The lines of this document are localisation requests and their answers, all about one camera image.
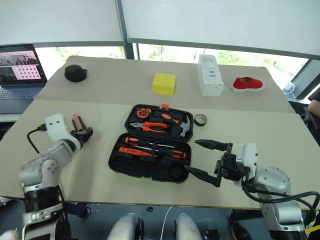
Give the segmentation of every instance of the pliers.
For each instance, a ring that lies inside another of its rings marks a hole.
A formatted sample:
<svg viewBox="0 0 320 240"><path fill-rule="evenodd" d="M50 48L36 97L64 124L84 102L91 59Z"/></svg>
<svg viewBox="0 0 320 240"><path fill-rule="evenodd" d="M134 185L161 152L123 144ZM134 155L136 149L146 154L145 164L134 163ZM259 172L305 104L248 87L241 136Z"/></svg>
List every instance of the pliers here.
<svg viewBox="0 0 320 240"><path fill-rule="evenodd" d="M144 123L132 122L130 123L130 125L135 128L142 128L142 131L144 132L156 132L156 133L166 133L166 131L154 130L154 129L151 129L152 127L159 127L164 129L168 128L167 124L164 124L161 122L148 122L148 121L145 121Z"/></svg>

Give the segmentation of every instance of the floor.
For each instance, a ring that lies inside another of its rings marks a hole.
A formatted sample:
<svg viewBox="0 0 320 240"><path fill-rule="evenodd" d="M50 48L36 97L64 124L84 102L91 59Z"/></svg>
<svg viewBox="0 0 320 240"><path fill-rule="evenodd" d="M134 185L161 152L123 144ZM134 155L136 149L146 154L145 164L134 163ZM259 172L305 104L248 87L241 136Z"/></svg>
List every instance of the floor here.
<svg viewBox="0 0 320 240"><path fill-rule="evenodd" d="M121 204L88 204L92 209L86 218L69 215L73 238L81 240L105 240L116 221L128 213L135 213L143 217L144 239L159 240L162 224L169 206L151 205L121 205ZM204 237L207 230L218 229L222 240L232 240L227 215L231 209L217 209L204 207L174 206L167 215L163 240L174 240L174 222L179 214L185 213L192 217ZM0 208L0 233L9 229L16 229L21 239L22 214L25 212L22 201L10 201ZM241 222L254 240L270 240L265 221L262 218L244 220Z"/></svg>

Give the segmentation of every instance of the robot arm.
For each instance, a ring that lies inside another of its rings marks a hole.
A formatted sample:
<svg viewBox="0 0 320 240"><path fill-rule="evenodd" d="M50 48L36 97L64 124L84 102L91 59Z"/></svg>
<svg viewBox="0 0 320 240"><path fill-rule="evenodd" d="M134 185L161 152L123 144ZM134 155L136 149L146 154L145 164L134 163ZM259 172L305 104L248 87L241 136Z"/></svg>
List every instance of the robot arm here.
<svg viewBox="0 0 320 240"><path fill-rule="evenodd" d="M266 221L272 239L307 239L302 212L297 201L275 202L275 200L291 195L289 177L279 168L258 165L258 152L254 143L241 144L238 154L232 154L232 143L221 143L213 140L196 140L197 144L225 151L218 160L214 173L185 166L197 178L220 187L222 177L234 181L251 197L249 190L257 192L260 209Z"/></svg>
<svg viewBox="0 0 320 240"><path fill-rule="evenodd" d="M64 207L59 199L60 172L93 130L82 124L81 131L69 131L62 114L47 117L45 127L53 144L25 163L19 173L26 211L22 239L70 239L68 217L63 216Z"/></svg>

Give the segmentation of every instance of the white cable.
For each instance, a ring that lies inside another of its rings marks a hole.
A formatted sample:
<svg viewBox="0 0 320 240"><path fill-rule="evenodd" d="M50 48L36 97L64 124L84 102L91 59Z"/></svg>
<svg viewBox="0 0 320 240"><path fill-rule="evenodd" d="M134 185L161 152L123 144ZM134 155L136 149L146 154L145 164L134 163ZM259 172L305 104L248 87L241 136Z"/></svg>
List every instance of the white cable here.
<svg viewBox="0 0 320 240"><path fill-rule="evenodd" d="M293 82L292 82L291 84L292 84L292 86L293 86L293 89L292 89L291 91L284 92L284 94L290 94L290 93L292 93L292 92L295 90L295 84L294 84Z"/></svg>
<svg viewBox="0 0 320 240"><path fill-rule="evenodd" d="M164 221L163 221L163 225L162 225L162 230L161 230L161 237L160 237L160 240L162 240L162 235L164 234L164 227L165 227L165 223L166 223L167 215L168 215L168 213L169 213L169 211L170 211L170 209L171 209L171 208L172 208L172 206L171 206L171 207L169 207L168 211L166 211L166 214L165 214L165 217L164 217Z"/></svg>

